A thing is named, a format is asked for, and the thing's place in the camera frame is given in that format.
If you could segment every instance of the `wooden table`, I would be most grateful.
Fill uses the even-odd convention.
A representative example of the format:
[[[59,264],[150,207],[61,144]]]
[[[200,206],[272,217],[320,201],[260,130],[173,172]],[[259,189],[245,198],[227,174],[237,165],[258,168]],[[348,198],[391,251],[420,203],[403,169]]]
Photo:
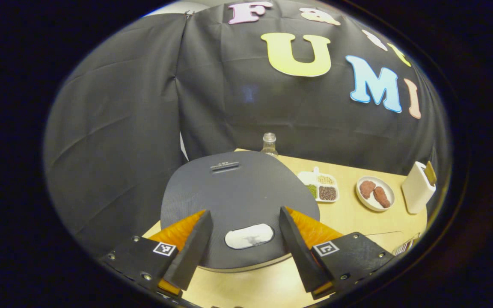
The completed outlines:
[[[318,166],[321,173],[336,178],[339,199],[334,203],[318,202],[318,205],[321,222],[342,234],[360,232],[391,252],[413,236],[422,234],[426,228],[426,208],[416,215],[407,212],[401,190],[401,183],[406,179],[403,175],[287,156],[279,156],[278,159],[294,174],[313,171],[313,167]],[[395,203],[389,210],[374,212],[358,200],[355,192],[356,182],[366,175],[385,181],[395,192]],[[148,238],[159,231],[160,222],[157,222],[143,237]],[[206,308],[294,308],[305,307],[327,298],[315,301],[311,294],[305,292],[293,258],[239,273],[218,273],[198,267],[182,297]]]

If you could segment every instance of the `blue letter m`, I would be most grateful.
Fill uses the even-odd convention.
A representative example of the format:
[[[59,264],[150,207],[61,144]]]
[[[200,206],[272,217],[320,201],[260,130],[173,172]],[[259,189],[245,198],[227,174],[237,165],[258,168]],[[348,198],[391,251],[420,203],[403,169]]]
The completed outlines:
[[[399,89],[397,88],[397,74],[389,68],[382,68],[380,76],[374,74],[370,65],[357,56],[348,55],[346,60],[353,65],[355,74],[355,90],[351,92],[351,98],[361,103],[370,102],[366,88],[370,88],[370,93],[374,98],[374,103],[379,105],[383,94],[387,93],[383,106],[391,111],[400,113],[403,111],[399,103]]]

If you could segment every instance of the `yellow letter u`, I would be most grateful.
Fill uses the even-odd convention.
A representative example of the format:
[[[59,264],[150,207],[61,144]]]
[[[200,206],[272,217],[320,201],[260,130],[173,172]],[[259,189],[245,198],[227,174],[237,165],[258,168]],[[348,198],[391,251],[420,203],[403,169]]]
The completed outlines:
[[[292,55],[292,44],[296,37],[290,33],[266,33],[262,40],[267,42],[267,56],[270,64],[279,72],[293,75],[315,77],[330,70],[330,54],[327,44],[330,40],[317,35],[304,35],[303,39],[311,42],[315,60],[311,63],[298,62]]]

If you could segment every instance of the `glass bottle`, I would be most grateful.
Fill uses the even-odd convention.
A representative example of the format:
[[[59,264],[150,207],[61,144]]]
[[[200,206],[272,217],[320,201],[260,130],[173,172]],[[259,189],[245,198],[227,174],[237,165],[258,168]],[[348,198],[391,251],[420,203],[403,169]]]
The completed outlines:
[[[277,150],[275,150],[275,141],[277,140],[275,134],[265,133],[262,140],[264,141],[264,146],[260,152],[269,154],[277,158],[279,156],[279,153],[277,152]]]

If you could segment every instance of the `black fabric backdrop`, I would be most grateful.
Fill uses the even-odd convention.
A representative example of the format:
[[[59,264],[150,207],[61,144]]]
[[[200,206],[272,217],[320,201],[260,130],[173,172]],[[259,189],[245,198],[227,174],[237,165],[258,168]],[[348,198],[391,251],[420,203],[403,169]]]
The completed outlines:
[[[227,5],[188,18],[144,17],[104,41],[64,82],[47,124],[45,174],[64,224],[90,253],[103,254],[159,220],[166,183],[185,162],[180,131],[190,160],[260,150],[272,131],[286,156],[403,175],[415,161],[431,160],[444,183],[451,165],[446,115],[407,50],[412,68],[361,30],[384,44],[386,37],[345,13],[321,9],[341,23],[334,26],[301,17],[305,4],[272,4],[259,21],[236,25],[227,23]],[[264,33],[295,35],[294,57],[305,62],[313,50],[302,36],[327,37],[330,71],[277,71]],[[376,74],[386,67],[398,75],[402,113],[350,98],[346,55],[365,59]],[[408,113],[404,78],[417,85],[421,119]]]

